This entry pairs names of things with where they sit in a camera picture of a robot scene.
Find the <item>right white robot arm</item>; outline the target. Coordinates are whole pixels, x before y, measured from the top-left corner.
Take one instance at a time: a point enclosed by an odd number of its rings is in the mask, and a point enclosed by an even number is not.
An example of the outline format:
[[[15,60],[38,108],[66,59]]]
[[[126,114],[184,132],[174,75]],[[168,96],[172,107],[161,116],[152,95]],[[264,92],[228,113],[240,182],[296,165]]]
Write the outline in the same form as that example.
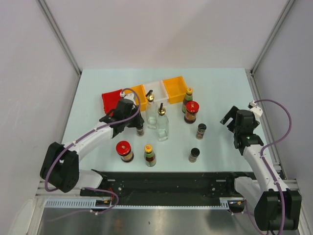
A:
[[[234,147],[250,165],[257,184],[249,177],[238,177],[225,184],[230,196],[241,194],[253,207],[256,225],[261,231],[296,230],[298,228],[302,197],[291,190],[268,162],[264,153],[264,143],[254,134],[259,125],[257,120],[263,111],[256,105],[248,110],[236,106],[220,121],[233,133]]]

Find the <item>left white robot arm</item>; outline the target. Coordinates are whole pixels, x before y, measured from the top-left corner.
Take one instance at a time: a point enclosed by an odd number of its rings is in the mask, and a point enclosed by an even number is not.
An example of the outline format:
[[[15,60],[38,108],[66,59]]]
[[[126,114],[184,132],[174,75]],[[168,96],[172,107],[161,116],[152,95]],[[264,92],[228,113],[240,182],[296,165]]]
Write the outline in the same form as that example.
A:
[[[47,149],[40,171],[46,191],[67,193],[78,187],[91,189],[99,196],[104,195],[108,183],[103,181],[103,175],[96,170],[81,170],[79,163],[92,150],[116,137],[126,127],[141,129],[144,120],[140,106],[130,98],[122,98],[83,136],[65,144],[53,142]]]

